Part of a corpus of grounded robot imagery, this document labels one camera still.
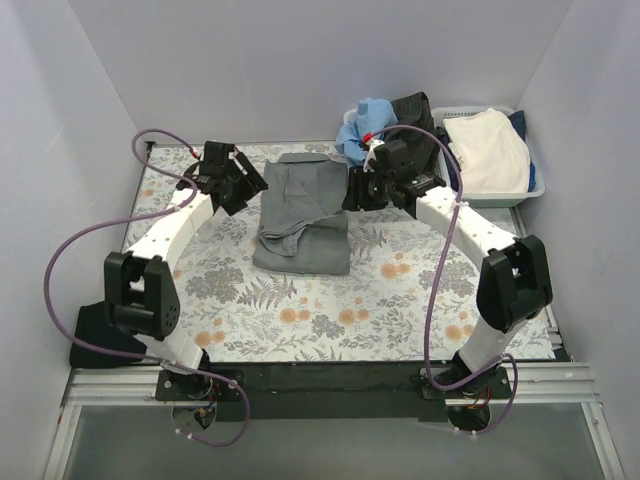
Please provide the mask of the grey long sleeve shirt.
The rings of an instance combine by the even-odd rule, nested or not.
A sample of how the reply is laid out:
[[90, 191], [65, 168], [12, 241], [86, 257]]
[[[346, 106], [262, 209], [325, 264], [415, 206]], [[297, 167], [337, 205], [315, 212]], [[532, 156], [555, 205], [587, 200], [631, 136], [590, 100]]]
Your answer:
[[319, 153], [268, 162], [253, 265], [294, 274], [347, 275], [351, 248], [342, 209], [347, 166]]

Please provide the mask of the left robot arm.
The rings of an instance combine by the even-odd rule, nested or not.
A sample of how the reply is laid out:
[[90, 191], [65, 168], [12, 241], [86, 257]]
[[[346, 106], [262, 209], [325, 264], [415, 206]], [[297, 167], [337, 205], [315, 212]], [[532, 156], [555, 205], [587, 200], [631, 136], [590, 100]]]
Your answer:
[[200, 227], [222, 210], [232, 216], [268, 188], [233, 144], [208, 141], [185, 171], [160, 217], [126, 252], [104, 262], [105, 307], [112, 324], [147, 347], [165, 369], [180, 374], [178, 387], [193, 400], [213, 386], [203, 369], [204, 350], [179, 326], [175, 266]]

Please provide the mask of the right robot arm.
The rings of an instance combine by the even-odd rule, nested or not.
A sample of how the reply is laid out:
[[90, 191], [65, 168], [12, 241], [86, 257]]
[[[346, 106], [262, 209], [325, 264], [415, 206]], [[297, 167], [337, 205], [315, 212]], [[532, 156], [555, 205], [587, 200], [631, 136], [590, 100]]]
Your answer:
[[405, 211], [439, 231], [444, 247], [456, 247], [479, 272], [476, 305], [480, 314], [470, 337], [455, 353], [451, 367], [426, 373], [442, 392], [475, 397], [489, 384], [489, 373], [504, 360], [509, 343], [525, 321], [553, 299], [544, 243], [534, 235], [517, 237], [486, 220], [463, 202], [461, 191], [433, 173], [419, 173], [400, 140], [364, 140], [363, 166], [350, 169], [343, 207]]

